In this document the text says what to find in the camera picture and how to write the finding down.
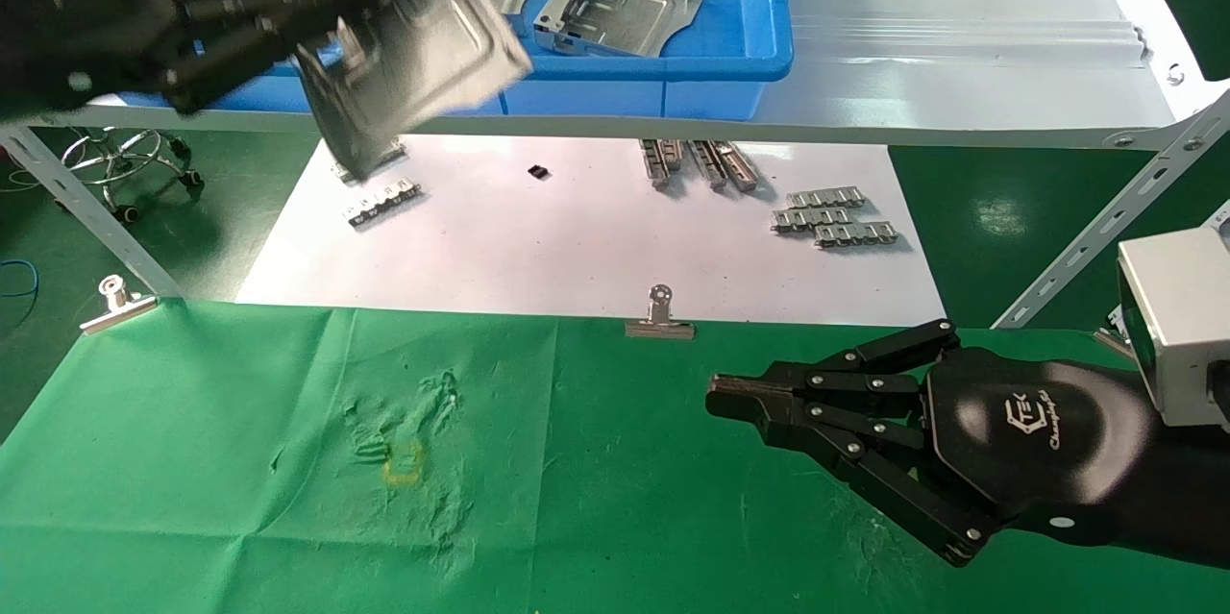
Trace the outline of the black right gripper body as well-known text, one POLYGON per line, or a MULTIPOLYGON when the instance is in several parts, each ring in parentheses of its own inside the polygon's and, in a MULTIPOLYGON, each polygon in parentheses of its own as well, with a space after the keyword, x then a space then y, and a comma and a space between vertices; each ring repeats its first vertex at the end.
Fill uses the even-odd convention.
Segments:
POLYGON ((957 349, 925 377, 931 445, 1014 527, 1111 527, 1156 411, 1130 373, 957 349))

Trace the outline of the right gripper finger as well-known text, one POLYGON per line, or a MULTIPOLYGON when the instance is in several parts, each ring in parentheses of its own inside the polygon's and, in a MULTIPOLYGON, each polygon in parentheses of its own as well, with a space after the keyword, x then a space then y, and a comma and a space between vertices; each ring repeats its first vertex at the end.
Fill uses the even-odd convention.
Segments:
POLYGON ((918 452, 904 448, 904 459, 879 452, 870 427, 843 429, 849 413, 825 407, 814 413, 804 401, 712 401, 713 416, 755 426, 765 445, 811 457, 860 500, 872 504, 924 548, 954 567, 970 564, 1002 530, 993 516, 922 484, 909 461, 918 452))
POLYGON ((956 326, 935 320, 820 361, 772 361, 759 375, 713 375, 706 409, 759 413, 774 404, 828 404, 857 413, 909 413, 922 395, 922 381, 913 372, 959 347, 956 326))

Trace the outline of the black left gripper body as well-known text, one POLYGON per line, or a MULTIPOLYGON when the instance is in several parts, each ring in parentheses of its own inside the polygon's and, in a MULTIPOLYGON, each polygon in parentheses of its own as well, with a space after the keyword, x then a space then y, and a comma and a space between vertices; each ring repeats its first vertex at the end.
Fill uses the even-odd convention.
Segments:
POLYGON ((2 121, 105 94, 173 94, 182 22, 180 0, 2 0, 2 121))

